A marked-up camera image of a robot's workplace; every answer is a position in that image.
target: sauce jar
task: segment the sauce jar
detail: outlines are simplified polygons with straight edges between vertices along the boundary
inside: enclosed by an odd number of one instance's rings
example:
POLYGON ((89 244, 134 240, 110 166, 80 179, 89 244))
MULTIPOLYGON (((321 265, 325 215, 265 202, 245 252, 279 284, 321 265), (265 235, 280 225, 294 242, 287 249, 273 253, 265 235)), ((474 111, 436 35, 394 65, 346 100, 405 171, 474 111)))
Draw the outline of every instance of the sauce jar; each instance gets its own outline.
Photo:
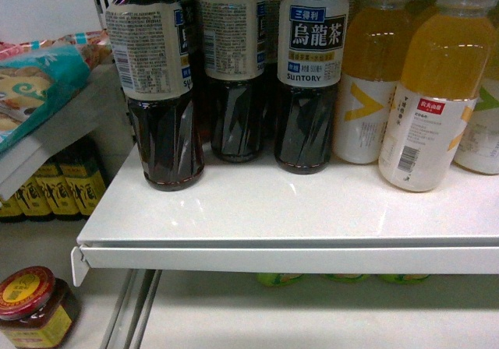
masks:
POLYGON ((60 347, 80 313, 69 285, 43 266, 0 284, 0 331, 17 349, 60 347))

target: red logo label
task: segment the red logo label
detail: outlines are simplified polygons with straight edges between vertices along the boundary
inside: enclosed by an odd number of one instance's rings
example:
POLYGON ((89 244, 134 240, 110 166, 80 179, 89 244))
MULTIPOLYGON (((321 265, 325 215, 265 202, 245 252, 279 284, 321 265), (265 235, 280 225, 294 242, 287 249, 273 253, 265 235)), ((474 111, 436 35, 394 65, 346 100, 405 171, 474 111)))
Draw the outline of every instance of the red logo label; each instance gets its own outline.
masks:
POLYGON ((425 111, 426 113, 440 115, 444 110, 444 106, 445 104, 442 104, 441 102, 435 102, 427 100, 426 98, 422 98, 419 100, 418 110, 425 111))

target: barcode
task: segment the barcode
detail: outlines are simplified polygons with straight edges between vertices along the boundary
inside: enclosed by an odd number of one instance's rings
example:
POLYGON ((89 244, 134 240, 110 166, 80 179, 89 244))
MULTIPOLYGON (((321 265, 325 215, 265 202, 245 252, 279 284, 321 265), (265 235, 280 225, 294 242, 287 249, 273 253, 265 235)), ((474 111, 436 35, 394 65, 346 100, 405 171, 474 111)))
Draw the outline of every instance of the barcode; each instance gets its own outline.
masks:
POLYGON ((9 296, 6 298, 7 301, 15 301, 19 295, 21 294, 21 291, 12 291, 9 296))
POLYGON ((215 70, 215 34, 204 33, 204 63, 209 69, 215 70))
POLYGON ((114 47, 116 68, 118 69, 119 78, 122 81, 122 86, 133 89, 133 79, 130 72, 130 64, 128 60, 128 51, 126 47, 114 47))
POLYGON ((419 156, 419 149, 411 148, 410 146, 404 146, 400 161, 398 162, 397 168, 405 172, 412 172, 416 160, 419 156))

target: red jar lid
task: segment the red jar lid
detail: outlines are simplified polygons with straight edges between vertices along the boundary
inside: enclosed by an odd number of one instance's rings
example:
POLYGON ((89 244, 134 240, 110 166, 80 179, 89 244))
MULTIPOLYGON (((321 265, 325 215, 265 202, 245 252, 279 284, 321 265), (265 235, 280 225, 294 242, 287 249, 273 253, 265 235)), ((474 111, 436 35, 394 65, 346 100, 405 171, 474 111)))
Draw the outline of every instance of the red jar lid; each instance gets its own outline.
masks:
POLYGON ((54 274, 43 266, 27 267, 0 284, 0 319, 15 320, 41 308, 55 285, 54 274))

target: white shelf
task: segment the white shelf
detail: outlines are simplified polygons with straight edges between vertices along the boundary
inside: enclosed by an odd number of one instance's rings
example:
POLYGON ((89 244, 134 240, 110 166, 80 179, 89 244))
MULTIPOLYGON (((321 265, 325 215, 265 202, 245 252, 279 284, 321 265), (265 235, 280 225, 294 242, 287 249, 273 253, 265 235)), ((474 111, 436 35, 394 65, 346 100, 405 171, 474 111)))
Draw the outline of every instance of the white shelf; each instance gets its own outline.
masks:
POLYGON ((390 186, 376 165, 333 160, 321 173, 302 176, 280 169, 270 150, 236 165, 208 149, 203 177, 193 187, 159 192, 144 180, 134 148, 77 238, 84 263, 153 270, 499 273, 497 176, 452 166, 437 189, 411 193, 390 186))
POLYGON ((163 271, 132 347, 499 347, 498 288, 491 275, 434 275, 408 286, 308 275, 268 288, 254 274, 163 271))
POLYGON ((85 136, 125 106, 114 64, 100 65, 87 86, 48 121, 0 154, 0 198, 8 199, 50 156, 85 136))
MULTIPOLYGON (((83 220, 0 224, 0 280, 24 267, 40 265, 48 267, 71 287, 72 271, 68 255, 83 225, 83 220)), ((143 275, 130 270, 92 270, 80 288, 71 287, 82 310, 65 347, 119 348, 110 343, 118 341, 119 333, 116 331, 128 333, 134 328, 135 318, 124 312, 137 309, 139 294, 133 292, 136 289, 133 285, 140 284, 141 277, 143 275)), ((0 347, 13 348, 1 333, 0 347)))

